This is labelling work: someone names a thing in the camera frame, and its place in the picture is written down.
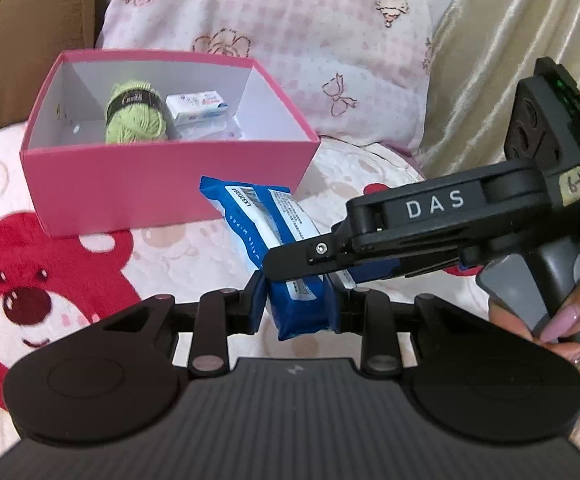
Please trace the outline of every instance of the pink box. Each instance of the pink box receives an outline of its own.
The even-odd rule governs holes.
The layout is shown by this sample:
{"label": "pink box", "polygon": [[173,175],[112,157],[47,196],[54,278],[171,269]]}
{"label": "pink box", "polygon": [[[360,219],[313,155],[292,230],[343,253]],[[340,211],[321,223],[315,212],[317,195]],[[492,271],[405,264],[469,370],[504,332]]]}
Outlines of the pink box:
{"label": "pink box", "polygon": [[[128,80],[150,82],[164,101],[217,90],[244,137],[106,145],[112,87]],[[203,175],[294,191],[318,146],[305,118],[253,59],[78,50],[60,54],[50,70],[20,156],[43,229],[63,237],[217,218],[198,190]]]}

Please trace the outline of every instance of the bow print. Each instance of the bow print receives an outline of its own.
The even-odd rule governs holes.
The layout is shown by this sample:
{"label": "bow print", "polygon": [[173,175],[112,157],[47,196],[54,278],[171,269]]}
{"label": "bow print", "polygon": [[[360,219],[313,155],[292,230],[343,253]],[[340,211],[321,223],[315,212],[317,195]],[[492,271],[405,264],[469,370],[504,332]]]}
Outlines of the bow print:
{"label": "bow print", "polygon": [[330,113],[333,117],[339,117],[348,111],[348,108],[356,108],[357,100],[352,97],[343,97],[345,86],[343,76],[337,75],[321,87],[323,93],[332,98]]}

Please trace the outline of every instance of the green yarn ball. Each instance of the green yarn ball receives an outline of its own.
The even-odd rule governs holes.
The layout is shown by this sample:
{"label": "green yarn ball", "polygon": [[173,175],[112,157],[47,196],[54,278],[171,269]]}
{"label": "green yarn ball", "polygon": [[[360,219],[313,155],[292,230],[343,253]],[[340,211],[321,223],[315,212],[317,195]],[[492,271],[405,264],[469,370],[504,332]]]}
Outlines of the green yarn ball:
{"label": "green yarn ball", "polygon": [[[149,90],[160,98],[150,83],[128,81],[123,84],[115,84],[108,106],[123,92],[134,89]],[[165,140],[165,133],[166,121],[163,114],[159,110],[150,108],[147,104],[138,103],[122,108],[112,116],[110,124],[106,128],[106,143],[129,144],[130,142]]]}

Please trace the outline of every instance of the blue wet wipes package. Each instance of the blue wet wipes package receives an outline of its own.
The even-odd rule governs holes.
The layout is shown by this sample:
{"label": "blue wet wipes package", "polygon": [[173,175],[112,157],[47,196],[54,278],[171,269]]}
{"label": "blue wet wipes package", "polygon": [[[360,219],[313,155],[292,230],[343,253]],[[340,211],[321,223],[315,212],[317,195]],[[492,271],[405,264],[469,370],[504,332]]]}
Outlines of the blue wet wipes package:
{"label": "blue wet wipes package", "polygon": [[[246,255],[245,259],[254,268],[262,268],[263,258],[269,249],[297,239],[292,237],[288,225],[281,221],[283,215],[279,209],[270,206],[274,204],[270,193],[290,196],[288,188],[253,186],[203,177],[199,189],[224,215],[225,221],[238,237],[238,243]],[[330,327],[330,316],[324,308],[323,282],[320,278],[287,283],[271,282],[268,293],[280,340]]]}
{"label": "blue wet wipes package", "polygon": [[[287,189],[265,186],[254,186],[257,196],[270,212],[279,230],[283,244],[319,236],[321,233],[308,214],[295,202]],[[318,297],[323,300],[323,310],[330,330],[339,332],[339,294],[342,288],[354,288],[355,280],[347,270],[333,272],[327,276],[309,276],[304,278],[310,290],[318,290]]]}

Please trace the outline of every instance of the handle grip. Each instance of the handle grip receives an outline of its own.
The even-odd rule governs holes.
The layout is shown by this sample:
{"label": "handle grip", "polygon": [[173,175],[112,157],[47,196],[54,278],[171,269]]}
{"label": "handle grip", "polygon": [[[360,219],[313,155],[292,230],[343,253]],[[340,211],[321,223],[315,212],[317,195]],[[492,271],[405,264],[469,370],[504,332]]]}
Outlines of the handle grip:
{"label": "handle grip", "polygon": [[[524,254],[528,270],[550,317],[554,317],[580,281],[580,241],[562,238]],[[561,342],[580,343],[580,332]]]}
{"label": "handle grip", "polygon": [[[538,336],[580,281],[580,242],[563,238],[488,264],[478,285]],[[580,332],[568,340],[580,343]]]}

